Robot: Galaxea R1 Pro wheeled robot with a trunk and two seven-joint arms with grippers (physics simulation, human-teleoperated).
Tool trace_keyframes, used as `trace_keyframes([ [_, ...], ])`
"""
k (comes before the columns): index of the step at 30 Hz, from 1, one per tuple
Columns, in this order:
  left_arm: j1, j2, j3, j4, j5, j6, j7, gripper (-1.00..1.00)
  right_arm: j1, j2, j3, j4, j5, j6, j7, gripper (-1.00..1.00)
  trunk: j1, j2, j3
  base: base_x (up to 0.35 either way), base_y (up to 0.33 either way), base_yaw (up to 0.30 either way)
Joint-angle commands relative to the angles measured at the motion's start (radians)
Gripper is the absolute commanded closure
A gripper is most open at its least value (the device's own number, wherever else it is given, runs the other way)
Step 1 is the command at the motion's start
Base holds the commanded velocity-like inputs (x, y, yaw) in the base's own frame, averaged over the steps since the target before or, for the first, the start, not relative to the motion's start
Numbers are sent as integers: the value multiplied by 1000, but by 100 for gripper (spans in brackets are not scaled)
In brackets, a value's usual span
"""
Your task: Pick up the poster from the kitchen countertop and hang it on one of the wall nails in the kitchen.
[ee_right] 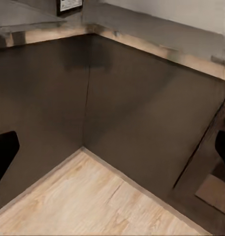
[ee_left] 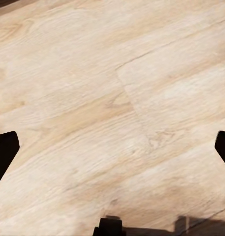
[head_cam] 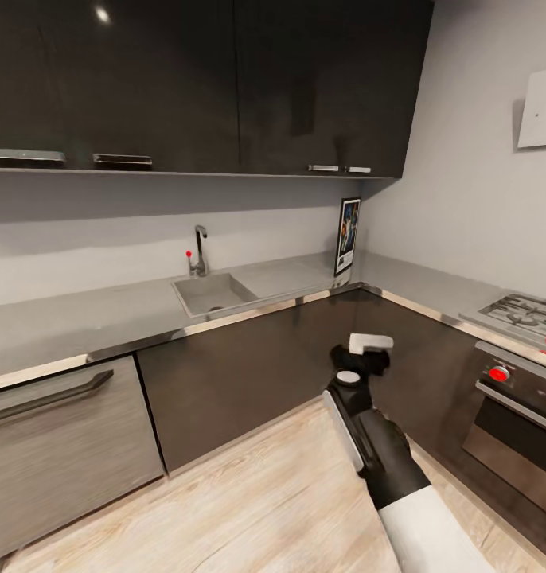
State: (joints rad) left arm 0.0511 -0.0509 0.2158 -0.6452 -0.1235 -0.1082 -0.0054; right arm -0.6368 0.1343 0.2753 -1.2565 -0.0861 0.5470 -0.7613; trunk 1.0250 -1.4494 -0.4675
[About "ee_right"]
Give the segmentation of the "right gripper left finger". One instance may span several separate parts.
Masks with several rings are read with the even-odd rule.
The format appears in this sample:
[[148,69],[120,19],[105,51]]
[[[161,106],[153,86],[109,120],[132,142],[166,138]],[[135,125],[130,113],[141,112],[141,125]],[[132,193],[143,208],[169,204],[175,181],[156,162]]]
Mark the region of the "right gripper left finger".
[[15,131],[0,134],[0,180],[19,149],[19,140]]

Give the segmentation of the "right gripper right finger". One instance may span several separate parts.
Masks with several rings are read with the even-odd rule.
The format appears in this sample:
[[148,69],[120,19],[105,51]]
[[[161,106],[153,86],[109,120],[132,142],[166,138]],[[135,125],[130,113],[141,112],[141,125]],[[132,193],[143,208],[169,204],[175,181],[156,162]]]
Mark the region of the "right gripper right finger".
[[215,142],[215,149],[225,162],[225,131],[219,131],[216,142]]

